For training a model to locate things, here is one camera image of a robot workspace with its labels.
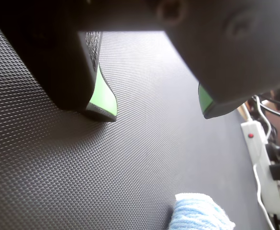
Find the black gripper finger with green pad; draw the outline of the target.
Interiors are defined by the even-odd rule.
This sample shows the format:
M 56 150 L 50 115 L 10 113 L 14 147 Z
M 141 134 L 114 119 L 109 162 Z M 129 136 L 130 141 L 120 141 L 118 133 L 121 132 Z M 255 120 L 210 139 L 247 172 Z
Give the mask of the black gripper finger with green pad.
M 156 0 L 154 13 L 212 99 L 205 118 L 280 88 L 280 0 Z
M 88 0 L 0 0 L 0 30 L 53 103 L 115 122 L 117 100 L 99 65 L 102 32 L 89 31 Z

